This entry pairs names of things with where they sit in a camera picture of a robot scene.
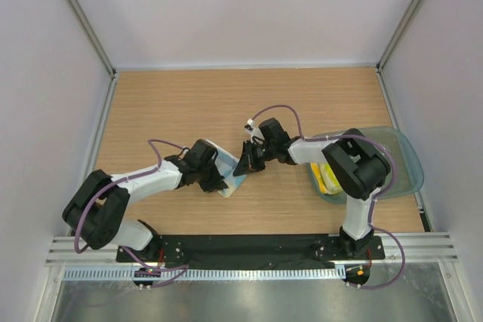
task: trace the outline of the transparent tray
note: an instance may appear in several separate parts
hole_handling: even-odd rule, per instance
[[[417,158],[413,146],[408,138],[400,131],[392,127],[367,127],[359,129],[366,137],[381,143],[391,152],[398,170],[398,179],[394,186],[381,199],[395,198],[402,195],[413,194],[421,189],[424,182],[423,168]],[[341,132],[333,132],[329,134],[340,134]],[[309,173],[309,178],[312,185],[320,195],[321,198],[332,204],[345,204],[347,195],[341,192],[336,195],[322,194],[317,186],[317,181],[312,173],[310,164],[306,165]],[[392,177],[392,171],[386,178],[386,183],[389,183]]]

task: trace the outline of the metal floor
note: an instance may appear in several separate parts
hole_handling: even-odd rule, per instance
[[[388,281],[398,268],[373,265],[370,283]],[[52,321],[457,320],[437,263],[409,264],[397,284],[376,291],[355,290],[337,280],[184,282],[126,293],[132,286],[131,282],[63,282]],[[113,298],[102,307],[86,306]]]

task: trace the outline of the yellow sponge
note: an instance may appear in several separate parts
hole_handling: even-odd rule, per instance
[[[318,189],[322,194],[334,195],[342,191],[337,178],[329,164],[317,164],[312,162],[310,168],[317,180]]]

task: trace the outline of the wooden table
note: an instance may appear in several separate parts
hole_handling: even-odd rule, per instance
[[[287,103],[299,112],[303,132],[314,135],[351,127],[390,125],[372,68],[240,69],[122,73],[97,162],[107,173],[155,164],[149,138],[192,146],[208,138],[239,156],[243,126],[263,107]],[[268,111],[291,136],[293,115]],[[178,153],[160,146],[163,155]],[[231,198],[205,194],[197,185],[153,195],[127,215],[161,234],[296,234],[338,232],[345,206],[315,193],[303,165],[267,163]],[[393,232],[421,232],[412,195],[380,201],[375,224]]]

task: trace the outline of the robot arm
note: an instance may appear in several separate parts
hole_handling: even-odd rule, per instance
[[[95,250],[112,243],[138,251],[137,255],[142,259],[153,259],[161,249],[160,236],[145,222],[125,219],[126,209],[150,195],[194,182],[204,192],[225,189],[227,186],[214,163],[217,155],[214,146],[205,140],[198,140],[183,157],[168,156],[160,167],[153,165],[132,173],[115,175],[96,170],[82,183],[63,211],[63,220],[76,230],[89,200],[102,188],[124,179],[100,196],[103,204],[96,202],[89,210],[81,237]]]
[[[271,118],[259,128],[247,125],[251,134],[245,141],[235,176],[265,169],[265,162],[277,159],[284,164],[328,163],[347,194],[346,218],[340,228],[340,241],[348,256],[365,253],[374,230],[368,224],[371,197],[379,192],[389,175],[388,161],[363,140],[337,139],[327,135],[314,141],[290,138],[279,122]],[[364,136],[357,129],[345,135]]]

